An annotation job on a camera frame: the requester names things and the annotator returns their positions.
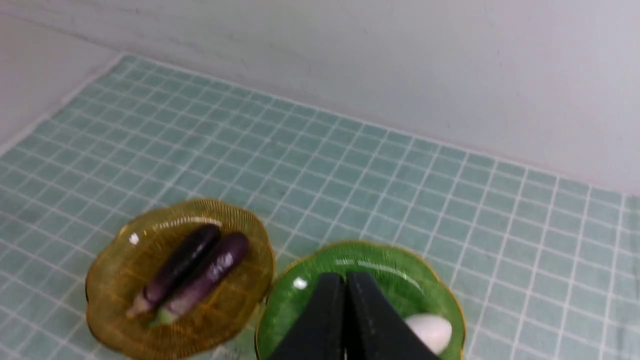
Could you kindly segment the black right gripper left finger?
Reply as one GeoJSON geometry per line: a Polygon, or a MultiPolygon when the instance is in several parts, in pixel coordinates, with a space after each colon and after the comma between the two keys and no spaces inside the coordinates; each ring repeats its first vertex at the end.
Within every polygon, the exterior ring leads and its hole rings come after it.
{"type": "Polygon", "coordinates": [[[346,284],[337,273],[319,276],[310,300],[270,360],[343,360],[346,284]]]}

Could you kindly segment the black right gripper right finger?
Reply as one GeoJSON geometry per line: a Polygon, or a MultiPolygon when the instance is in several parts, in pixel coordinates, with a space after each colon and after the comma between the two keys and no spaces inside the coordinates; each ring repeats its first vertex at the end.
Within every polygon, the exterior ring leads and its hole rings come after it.
{"type": "Polygon", "coordinates": [[[346,273],[348,360],[438,360],[407,326],[368,272],[346,273]]]}

